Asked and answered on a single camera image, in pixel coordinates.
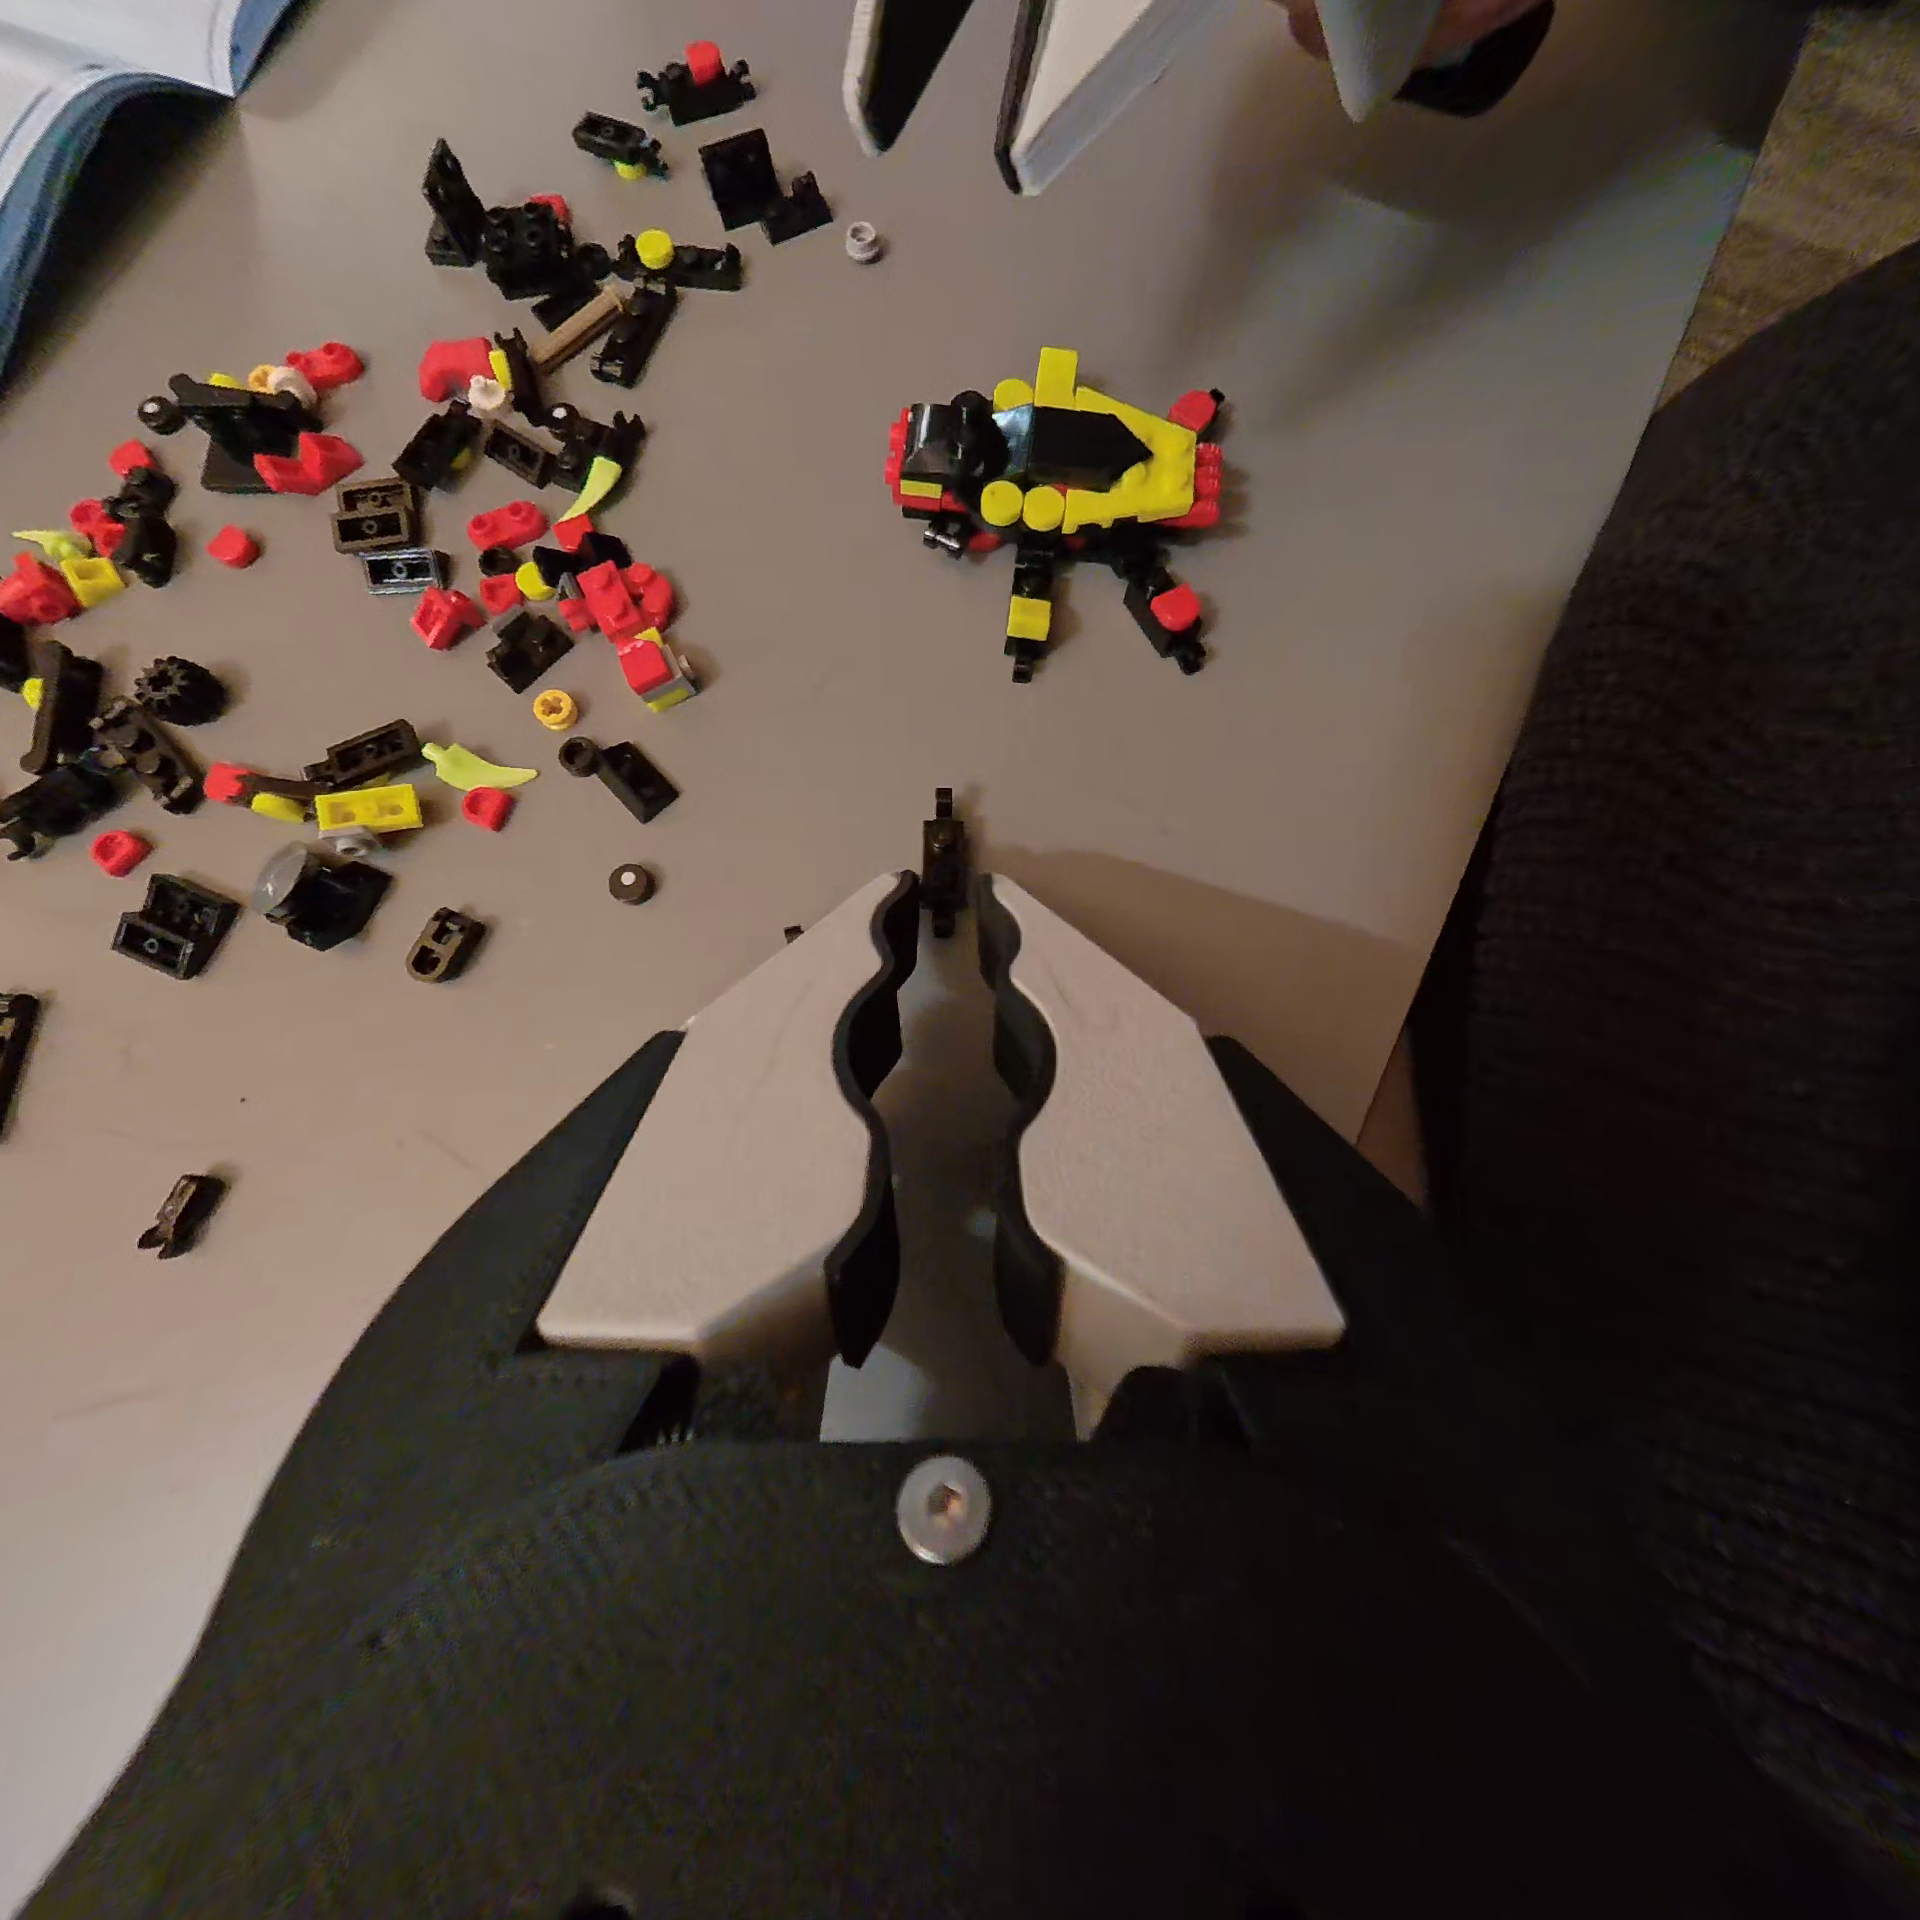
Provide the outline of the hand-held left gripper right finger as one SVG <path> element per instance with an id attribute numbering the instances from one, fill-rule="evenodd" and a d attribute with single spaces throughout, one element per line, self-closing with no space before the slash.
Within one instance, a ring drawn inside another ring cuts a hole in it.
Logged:
<path id="1" fill-rule="evenodd" d="M 1108 1401 L 1146 1367 L 1332 1348 L 1346 1317 L 1199 1022 L 1001 875 L 976 948 L 1016 1099 L 992 1259 L 1018 1350 Z"/>

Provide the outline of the yellow black red lego model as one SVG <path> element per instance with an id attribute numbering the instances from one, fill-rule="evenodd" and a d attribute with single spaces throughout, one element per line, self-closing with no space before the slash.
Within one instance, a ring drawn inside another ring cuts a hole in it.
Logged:
<path id="1" fill-rule="evenodd" d="M 1049 656 L 1059 572 L 1075 561 L 1108 568 L 1152 651 L 1195 677 L 1208 612 L 1168 553 L 1220 523 L 1225 407 L 1223 391 L 1194 389 L 1151 411 L 1087 384 L 1076 352 L 1044 347 L 1031 376 L 904 407 L 883 480 L 923 547 L 953 560 L 1014 553 L 1001 638 L 1014 683 Z"/>

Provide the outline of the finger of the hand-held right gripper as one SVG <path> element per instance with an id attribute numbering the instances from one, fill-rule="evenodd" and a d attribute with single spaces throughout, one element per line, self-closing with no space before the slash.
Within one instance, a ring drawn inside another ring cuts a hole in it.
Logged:
<path id="1" fill-rule="evenodd" d="M 844 107 L 866 156 L 894 149 L 969 12 L 972 1 L 856 1 Z"/>
<path id="2" fill-rule="evenodd" d="M 995 128 L 1010 192 L 1038 197 L 1232 1 L 1019 1 Z"/>

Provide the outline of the lego instruction booklet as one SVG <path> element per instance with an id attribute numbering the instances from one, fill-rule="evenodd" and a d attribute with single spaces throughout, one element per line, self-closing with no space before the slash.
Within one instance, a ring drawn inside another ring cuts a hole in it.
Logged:
<path id="1" fill-rule="evenodd" d="M 298 1 L 3 4 L 3 365 L 111 120 L 159 95 L 232 102 Z"/>

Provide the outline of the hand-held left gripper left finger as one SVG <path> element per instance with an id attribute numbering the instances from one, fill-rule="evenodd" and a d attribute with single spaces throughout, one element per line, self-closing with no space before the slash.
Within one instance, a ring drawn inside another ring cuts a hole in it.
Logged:
<path id="1" fill-rule="evenodd" d="M 857 1367 L 896 1304 L 875 1095 L 922 883 L 888 870 L 672 1032 L 664 1078 L 538 1317 L 559 1348 Z"/>

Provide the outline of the slim black lego clip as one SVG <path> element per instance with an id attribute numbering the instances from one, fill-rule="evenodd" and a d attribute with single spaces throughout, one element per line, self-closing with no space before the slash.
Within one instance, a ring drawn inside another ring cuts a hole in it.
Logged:
<path id="1" fill-rule="evenodd" d="M 952 940 L 972 889 L 969 823 L 952 785 L 934 793 L 931 815 L 922 825 L 919 897 L 936 940 Z"/>

